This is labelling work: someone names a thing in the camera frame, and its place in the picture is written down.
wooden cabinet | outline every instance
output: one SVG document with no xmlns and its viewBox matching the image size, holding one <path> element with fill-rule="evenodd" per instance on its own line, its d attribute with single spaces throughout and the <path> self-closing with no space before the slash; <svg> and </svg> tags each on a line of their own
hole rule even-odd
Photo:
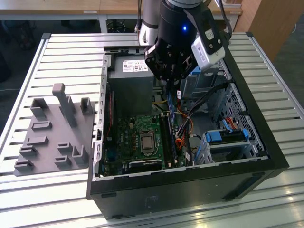
<svg viewBox="0 0 304 228">
<path fill-rule="evenodd" d="M 304 11 L 304 0 L 243 0 L 235 32 L 252 32 L 271 61 Z"/>
</svg>

motherboard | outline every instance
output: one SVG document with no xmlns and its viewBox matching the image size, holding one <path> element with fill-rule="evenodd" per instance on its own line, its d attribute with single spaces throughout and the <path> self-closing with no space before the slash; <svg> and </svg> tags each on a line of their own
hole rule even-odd
<svg viewBox="0 0 304 228">
<path fill-rule="evenodd" d="M 113 137 L 116 142 L 106 148 L 104 174 L 112 176 L 183 166 L 184 157 L 177 157 L 175 145 L 168 144 L 167 133 L 173 135 L 178 129 L 176 124 L 167 124 L 168 118 L 160 115 L 119 118 Z"/>
</svg>

aluminum slotted table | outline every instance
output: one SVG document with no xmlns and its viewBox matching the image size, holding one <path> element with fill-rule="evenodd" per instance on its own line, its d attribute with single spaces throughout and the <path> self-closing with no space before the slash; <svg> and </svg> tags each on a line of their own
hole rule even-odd
<svg viewBox="0 0 304 228">
<path fill-rule="evenodd" d="M 229 46 L 238 67 L 290 165 L 240 200 L 105 220 L 86 200 L 88 169 L 15 177 L 35 97 L 48 104 L 54 83 L 64 83 L 74 102 L 96 102 L 103 46 L 137 44 L 134 34 L 53 34 L 41 40 L 0 138 L 0 226 L 88 227 L 297 227 L 304 220 L 304 111 L 252 37 L 235 33 Z"/>
</svg>

wire bundle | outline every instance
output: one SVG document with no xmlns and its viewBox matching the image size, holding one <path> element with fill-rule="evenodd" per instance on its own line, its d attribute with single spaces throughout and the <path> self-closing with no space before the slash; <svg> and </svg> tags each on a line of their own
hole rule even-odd
<svg viewBox="0 0 304 228">
<path fill-rule="evenodd" d="M 204 103 L 206 103 L 209 98 L 218 90 L 220 89 L 225 89 L 230 85 L 231 81 L 227 81 L 225 83 L 216 85 L 215 87 L 213 87 L 212 89 L 210 89 L 204 96 L 202 96 L 200 99 L 198 99 L 194 105 L 192 106 L 192 108 L 189 110 L 188 114 L 186 116 L 184 116 L 186 119 L 184 121 L 184 123 L 180 126 L 179 130 L 177 131 L 177 136 L 178 138 L 180 138 L 182 136 L 182 133 L 185 129 L 185 127 L 187 126 L 187 123 L 189 120 L 191 120 L 190 118 L 192 117 L 192 115 L 200 108 L 200 106 L 202 106 Z"/>
</svg>

desk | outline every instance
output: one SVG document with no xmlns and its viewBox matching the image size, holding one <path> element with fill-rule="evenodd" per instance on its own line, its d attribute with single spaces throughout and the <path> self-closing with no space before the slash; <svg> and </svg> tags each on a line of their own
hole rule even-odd
<svg viewBox="0 0 304 228">
<path fill-rule="evenodd" d="M 215 20 L 224 20 L 220 8 L 216 5 L 215 1 L 212 1 L 208 7 L 211 9 Z M 232 29 L 234 29 L 238 17 L 242 14 L 243 10 L 241 8 L 225 8 L 225 12 L 230 20 Z M 98 17 L 101 32 L 106 33 L 106 20 L 137 19 L 137 0 L 100 0 Z"/>
<path fill-rule="evenodd" d="M 0 20 L 98 19 L 100 0 L 1 0 Z"/>
<path fill-rule="evenodd" d="M 234 33 L 229 49 L 290 168 L 244 198 L 107 221 L 95 203 L 86 200 L 88 169 L 23 177 L 12 174 L 32 116 L 33 97 L 58 103 L 51 96 L 52 86 L 69 79 L 66 94 L 74 102 L 89 97 L 98 110 L 103 46 L 107 42 L 120 45 L 113 42 L 117 36 L 137 42 L 135 34 L 53 34 L 40 42 L 0 137 L 1 227 L 300 226 L 304 220 L 304 111 L 257 41 L 245 33 Z"/>
</svg>

